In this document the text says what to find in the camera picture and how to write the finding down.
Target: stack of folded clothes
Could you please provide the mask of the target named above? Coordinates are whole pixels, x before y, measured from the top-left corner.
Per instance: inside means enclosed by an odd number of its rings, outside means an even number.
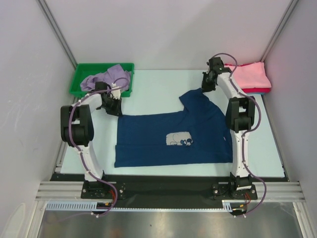
[[[235,67],[230,64],[226,66],[231,70]],[[234,71],[233,77],[245,93],[264,94],[270,92],[272,87],[265,74],[263,62],[240,65]]]

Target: red cloth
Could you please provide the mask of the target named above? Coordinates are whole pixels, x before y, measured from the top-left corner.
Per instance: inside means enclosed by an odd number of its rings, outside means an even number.
[[[245,93],[269,93],[270,88],[244,88],[242,89]]]

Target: white wall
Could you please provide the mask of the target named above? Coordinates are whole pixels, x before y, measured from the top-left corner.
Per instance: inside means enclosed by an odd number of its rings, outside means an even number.
[[[317,220],[317,1],[302,0],[266,60],[265,99],[286,169]]]
[[[47,0],[77,62],[205,69],[259,61],[291,0]]]
[[[0,0],[0,234],[53,169],[73,72],[35,0]]]

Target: gray-purple fabric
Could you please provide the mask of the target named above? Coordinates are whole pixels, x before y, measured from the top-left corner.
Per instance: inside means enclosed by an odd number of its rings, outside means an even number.
[[[88,92],[95,89],[96,82],[105,82],[111,86],[111,84],[118,78],[126,78],[128,79],[129,83],[126,87],[121,89],[121,92],[124,92],[129,89],[130,85],[130,77],[131,72],[124,71],[121,65],[117,64],[112,66],[104,73],[97,73],[96,75],[90,75],[85,78],[82,83],[80,84],[81,90]],[[122,87],[126,84],[126,80],[118,80],[116,81],[116,86]]]

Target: metal floor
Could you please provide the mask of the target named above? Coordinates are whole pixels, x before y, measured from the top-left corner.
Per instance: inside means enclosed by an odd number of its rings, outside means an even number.
[[[110,212],[103,218],[46,211],[38,238],[301,238],[293,203],[264,203],[247,218],[207,212]]]

